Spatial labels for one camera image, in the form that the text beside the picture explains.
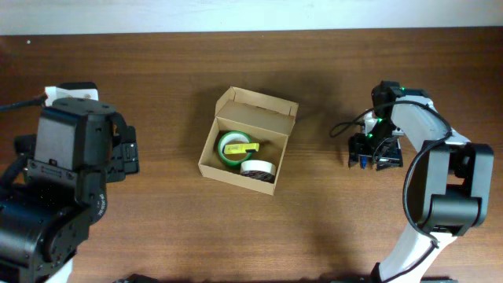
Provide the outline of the blue pen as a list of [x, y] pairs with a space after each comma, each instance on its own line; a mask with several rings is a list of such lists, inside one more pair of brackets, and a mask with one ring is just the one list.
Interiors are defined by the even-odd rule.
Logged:
[[361, 169], [366, 169], [368, 163], [368, 157], [365, 155], [360, 155], [359, 157], [359, 164]]

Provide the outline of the green tape roll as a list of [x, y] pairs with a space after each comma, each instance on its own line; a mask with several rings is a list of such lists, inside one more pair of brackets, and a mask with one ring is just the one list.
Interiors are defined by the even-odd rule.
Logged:
[[224, 134], [218, 141], [218, 154], [220, 156], [220, 159], [222, 162], [227, 166], [227, 167], [239, 167], [241, 163], [244, 161], [248, 160], [251, 157], [251, 153], [245, 153], [244, 156], [238, 160], [231, 160], [229, 159], [226, 154], [224, 153], [224, 148], [226, 145], [228, 145], [230, 142], [241, 142], [241, 143], [251, 143], [252, 140], [251, 138], [245, 134], [242, 131], [229, 131], [226, 134]]

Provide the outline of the yellow highlighter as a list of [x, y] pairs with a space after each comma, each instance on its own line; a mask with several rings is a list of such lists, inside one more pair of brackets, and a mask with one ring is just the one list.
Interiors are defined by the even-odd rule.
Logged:
[[259, 146], [259, 143], [227, 144], [223, 148], [223, 153], [226, 155], [257, 153], [259, 151]]

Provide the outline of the beige tape roll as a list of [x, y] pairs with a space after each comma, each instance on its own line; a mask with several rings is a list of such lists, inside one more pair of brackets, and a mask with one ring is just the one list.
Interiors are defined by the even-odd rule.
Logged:
[[276, 166], [263, 160], [247, 160], [240, 165], [240, 175], [263, 182], [274, 183], [276, 173]]

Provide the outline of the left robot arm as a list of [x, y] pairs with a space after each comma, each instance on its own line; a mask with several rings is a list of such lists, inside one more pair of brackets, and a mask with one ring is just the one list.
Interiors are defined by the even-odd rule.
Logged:
[[15, 138], [1, 176], [1, 280], [66, 282], [105, 215], [107, 185], [139, 172], [136, 130], [92, 82], [48, 86], [1, 110], [30, 106], [42, 110], [38, 131]]

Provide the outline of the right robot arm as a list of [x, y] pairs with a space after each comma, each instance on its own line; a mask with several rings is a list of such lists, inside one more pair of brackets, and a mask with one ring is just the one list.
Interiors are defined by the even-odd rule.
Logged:
[[406, 228], [370, 280], [419, 282], [448, 245], [485, 221], [494, 151], [456, 132], [425, 90], [383, 81], [371, 98], [355, 119], [361, 132], [348, 140], [349, 166], [402, 167], [401, 136], [417, 154], [402, 188]]

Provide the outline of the cardboard box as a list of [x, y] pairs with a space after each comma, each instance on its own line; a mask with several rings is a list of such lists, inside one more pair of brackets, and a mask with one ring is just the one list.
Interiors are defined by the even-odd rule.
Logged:
[[[230, 87], [216, 102], [215, 118], [204, 144], [198, 166], [201, 174], [221, 182], [251, 189], [268, 195], [274, 194], [288, 138], [296, 122], [299, 104], [278, 97]], [[263, 160], [277, 168], [274, 183], [263, 182], [240, 175], [239, 167], [227, 167], [218, 154], [218, 141], [229, 131], [242, 131], [259, 143], [259, 151], [248, 160]], [[244, 154], [227, 156], [238, 160]]]

